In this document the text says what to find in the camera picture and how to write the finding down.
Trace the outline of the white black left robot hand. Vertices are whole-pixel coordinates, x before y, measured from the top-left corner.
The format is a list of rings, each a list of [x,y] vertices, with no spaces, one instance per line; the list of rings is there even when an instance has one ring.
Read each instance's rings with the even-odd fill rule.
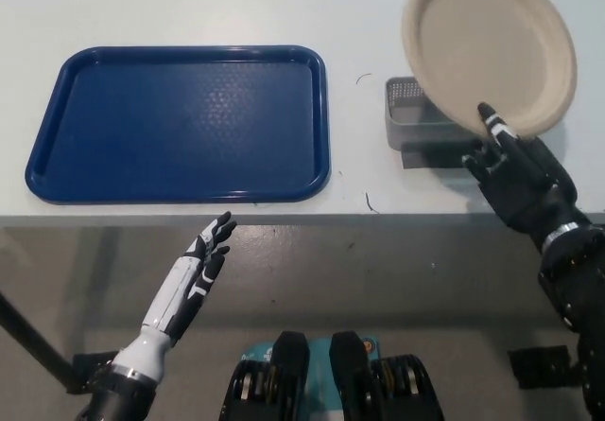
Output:
[[[138,337],[117,353],[112,370],[159,384],[167,352],[181,339],[215,283],[236,222],[224,213],[202,230],[168,272],[142,321]]]

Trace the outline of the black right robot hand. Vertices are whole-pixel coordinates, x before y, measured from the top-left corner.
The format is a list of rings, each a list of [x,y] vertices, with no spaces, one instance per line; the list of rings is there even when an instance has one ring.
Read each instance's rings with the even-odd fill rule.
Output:
[[[576,207],[575,184],[545,143],[518,135],[485,102],[477,110],[488,137],[462,163],[496,216],[528,235],[540,251],[554,240],[553,234],[587,224]]]

